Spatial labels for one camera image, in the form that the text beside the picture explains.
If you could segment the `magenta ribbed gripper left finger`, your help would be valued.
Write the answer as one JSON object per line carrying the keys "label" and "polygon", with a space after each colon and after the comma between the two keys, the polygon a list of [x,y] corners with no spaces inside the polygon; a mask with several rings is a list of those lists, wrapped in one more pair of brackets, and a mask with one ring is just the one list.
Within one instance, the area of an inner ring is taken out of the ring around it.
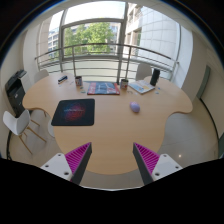
{"label": "magenta ribbed gripper left finger", "polygon": [[86,143],[67,154],[57,153],[41,168],[79,185],[92,154],[91,143]]}

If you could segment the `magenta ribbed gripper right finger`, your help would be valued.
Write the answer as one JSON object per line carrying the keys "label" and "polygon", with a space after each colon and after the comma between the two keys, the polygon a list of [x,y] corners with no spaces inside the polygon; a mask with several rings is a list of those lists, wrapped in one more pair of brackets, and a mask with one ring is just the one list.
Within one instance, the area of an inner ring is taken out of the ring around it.
{"label": "magenta ribbed gripper right finger", "polygon": [[133,154],[145,185],[182,169],[168,154],[159,155],[138,143],[133,144]]}

